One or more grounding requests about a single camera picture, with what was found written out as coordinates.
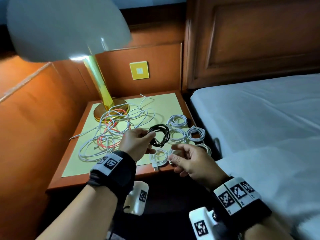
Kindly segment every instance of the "person's right hand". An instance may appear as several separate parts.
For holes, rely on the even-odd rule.
[[[213,190],[222,185],[222,180],[228,175],[216,164],[216,162],[198,146],[190,144],[172,145],[173,150],[181,150],[184,157],[171,154],[168,160],[173,162],[174,172],[181,177],[190,175],[192,179],[202,184],[209,190]]]

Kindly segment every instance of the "white bed sheet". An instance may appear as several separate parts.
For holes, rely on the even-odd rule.
[[[296,237],[320,239],[320,137],[287,139],[217,161],[243,177]]]
[[[202,88],[191,102],[223,157],[320,135],[320,74]]]

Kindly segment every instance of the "nightstand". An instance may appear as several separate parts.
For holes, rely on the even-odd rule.
[[[153,122],[154,124],[165,124],[170,116],[183,113],[183,115],[185,115],[188,119],[188,127],[190,128],[192,125],[194,125],[194,121],[179,90],[146,94],[145,96],[152,96],[152,98],[154,98],[154,101],[156,101],[154,104],[152,104],[152,102],[146,101],[146,103],[149,103],[149,106],[151,106],[151,108],[156,111],[156,117],[154,118],[155,121]],[[138,95],[132,97],[124,97],[123,99],[125,99],[126,101],[130,100],[128,102],[131,102],[135,101],[133,99],[137,98],[142,98],[142,96]],[[90,129],[96,126],[94,124],[94,119],[92,118],[93,116],[91,113],[93,112],[93,106],[100,102],[101,101],[93,101],[88,103],[78,124],[78,127],[74,132],[74,135],[78,135],[83,131],[88,130],[88,128]],[[88,181],[89,171],[94,163],[82,162],[77,158],[79,147],[82,145],[81,141],[79,140],[82,139],[78,137],[70,141],[66,152],[64,153],[62,160],[50,182],[50,185],[48,186],[47,191],[69,186],[80,186],[84,185]],[[137,163],[137,180],[158,174],[163,171],[172,171],[174,169],[168,163],[166,166],[160,167],[159,171],[154,171],[151,163],[146,157],[148,157],[148,155],[143,157],[141,159],[141,162],[139,161]]]

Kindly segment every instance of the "lampshade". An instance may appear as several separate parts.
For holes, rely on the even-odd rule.
[[[112,0],[9,0],[7,26],[16,52],[31,62],[91,56],[131,40]]]

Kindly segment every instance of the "wooden nightstand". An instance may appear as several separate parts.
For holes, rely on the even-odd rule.
[[[161,93],[152,93],[152,94],[146,94],[146,96],[157,96],[157,95],[166,95],[166,94],[167,94],[167,96],[171,96],[172,98],[174,98],[174,94],[175,94],[176,99],[178,101],[178,106],[180,106],[182,113],[188,119],[188,127],[190,128],[192,125],[194,125],[194,121],[191,117],[191,114],[189,112],[189,109],[188,109],[185,101],[182,98],[180,91],[177,90],[177,91],[169,91],[169,92],[161,92]],[[140,98],[140,97],[141,96],[138,95],[138,96],[132,96],[132,97],[124,97],[123,99],[128,100],[128,99],[134,99],[134,98]],[[85,123],[88,119],[88,115],[91,111],[93,104],[100,103],[100,102],[101,101],[93,101],[93,102],[88,103],[88,105],[82,115],[82,118],[78,124],[78,127],[74,132],[74,135],[78,135],[82,132],[82,129],[85,126]],[[167,108],[169,108],[170,103],[169,104],[166,103],[165,106]],[[157,111],[156,107],[154,109],[156,110],[156,112],[161,113],[161,109],[158,109],[158,111]],[[168,118],[163,118],[163,121],[161,121],[161,123],[166,123],[167,119]],[[53,189],[59,189],[59,188],[63,188],[63,187],[68,187],[68,186],[80,186],[80,185],[84,185],[88,181],[88,179],[89,179],[88,173],[90,170],[89,168],[88,168],[88,173],[84,173],[84,174],[66,176],[64,173],[65,169],[69,163],[69,160],[70,160],[71,156],[73,155],[74,150],[77,146],[77,142],[78,142],[78,138],[70,141],[70,143],[66,149],[66,152],[64,153],[62,160],[61,160],[61,162],[60,162],[60,164],[59,164],[59,166],[58,166],[58,168],[57,168],[57,170],[56,170],[56,172],[50,182],[50,185],[48,186],[47,191],[53,190]],[[170,164],[167,164],[164,167],[160,167],[159,171],[156,172],[152,168],[151,164],[138,165],[137,172],[136,172],[136,179],[141,179],[143,177],[155,175],[155,174],[157,174],[159,172],[163,172],[163,171],[172,171],[173,169],[174,168]]]

